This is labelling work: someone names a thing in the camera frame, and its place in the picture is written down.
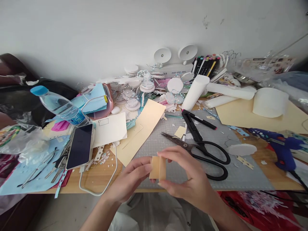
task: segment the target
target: desk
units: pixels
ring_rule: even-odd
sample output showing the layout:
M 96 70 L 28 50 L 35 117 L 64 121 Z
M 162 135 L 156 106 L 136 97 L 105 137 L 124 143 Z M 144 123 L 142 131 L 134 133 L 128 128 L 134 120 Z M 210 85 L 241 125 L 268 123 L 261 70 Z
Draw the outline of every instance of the desk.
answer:
M 198 110 L 199 107 L 197 105 L 194 106 L 193 110 Z M 259 139 L 255 136 L 245 137 L 245 140 L 238 132 L 234 131 L 235 134 L 239 137 L 242 143 L 252 144 L 257 147 L 257 152 L 252 155 L 256 163 L 262 169 L 263 173 L 270 180 L 276 190 L 304 190 L 304 188 L 298 184 L 297 182 L 291 180 L 286 177 L 286 173 L 277 168 L 275 162 L 277 161 L 276 154 L 267 149 L 267 142 Z M 110 145 L 105 145 L 104 152 L 106 152 L 110 148 Z M 94 158 L 97 153 L 97 148 L 93 150 Z M 267 162 L 267 165 L 261 164 L 261 161 L 264 160 Z M 111 175 L 113 174 L 116 167 L 116 161 L 114 154 L 110 153 L 109 159 L 104 164 L 98 164 L 96 167 L 92 165 L 92 168 L 83 174 L 82 177 L 82 186 L 90 189 L 96 193 L 100 193 L 104 190 L 105 186 L 110 180 Z M 119 175 L 122 170 L 122 163 L 118 161 L 118 169 L 114 176 L 113 181 Z M 60 193 L 86 193 L 79 188 L 79 168 L 75 169 L 72 172 L 71 177 L 67 183 L 67 185 L 61 188 Z M 147 193 L 147 192 L 164 192 L 164 189 L 137 189 L 138 193 Z M 39 193 L 55 193 L 56 189 L 49 189 L 44 192 Z

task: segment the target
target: scissors blade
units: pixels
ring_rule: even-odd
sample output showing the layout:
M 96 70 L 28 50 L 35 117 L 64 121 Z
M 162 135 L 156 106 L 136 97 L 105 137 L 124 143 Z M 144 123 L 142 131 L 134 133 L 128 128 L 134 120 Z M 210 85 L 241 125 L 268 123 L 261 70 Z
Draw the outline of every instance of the scissors blade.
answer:
M 164 137 L 166 137 L 168 140 L 171 140 L 173 143 L 175 143 L 175 144 L 177 144 L 177 145 L 179 145 L 179 146 L 181 146 L 181 147 L 183 147 L 183 144 L 185 144 L 184 141 L 182 141 L 182 140 L 180 140 L 180 139 L 178 139 L 178 138 L 175 138 L 175 137 L 173 137 L 173 136 L 171 136 L 171 135 L 169 135 L 169 134 L 167 134 L 167 133 L 161 132 L 160 134 L 162 134 L 162 135 L 163 135 Z

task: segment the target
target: phone screen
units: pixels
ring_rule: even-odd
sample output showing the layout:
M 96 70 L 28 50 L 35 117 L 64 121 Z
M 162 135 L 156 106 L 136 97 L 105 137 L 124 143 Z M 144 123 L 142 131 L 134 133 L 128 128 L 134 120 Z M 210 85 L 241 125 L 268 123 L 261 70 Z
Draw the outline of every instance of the phone screen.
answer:
M 76 128 L 66 169 L 86 164 L 90 159 L 93 124 Z

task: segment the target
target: hand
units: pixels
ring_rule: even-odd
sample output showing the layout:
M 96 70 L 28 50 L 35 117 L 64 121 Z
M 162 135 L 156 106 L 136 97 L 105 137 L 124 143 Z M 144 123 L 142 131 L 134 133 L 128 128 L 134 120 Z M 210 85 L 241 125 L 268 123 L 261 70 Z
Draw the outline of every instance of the hand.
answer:
M 133 159 L 107 189 L 108 198 L 119 203 L 127 201 L 141 182 L 149 176 L 152 170 L 151 161 L 152 157 Z
M 185 169 L 188 180 L 176 184 L 168 180 L 160 180 L 159 185 L 174 197 L 183 198 L 205 213 L 210 213 L 217 202 L 221 201 L 218 194 L 212 189 L 209 180 L 199 163 L 185 149 L 180 146 L 169 147 L 157 153 L 169 160 L 177 162 Z

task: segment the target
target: smartphone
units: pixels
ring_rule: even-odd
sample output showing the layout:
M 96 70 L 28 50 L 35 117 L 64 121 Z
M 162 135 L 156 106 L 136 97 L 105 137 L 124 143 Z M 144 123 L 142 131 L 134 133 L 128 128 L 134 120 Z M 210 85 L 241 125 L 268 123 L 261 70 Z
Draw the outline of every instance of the smartphone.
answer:
M 75 129 L 75 133 L 72 137 L 72 145 L 68 154 L 66 170 L 83 166 L 91 160 L 93 140 L 93 124 Z

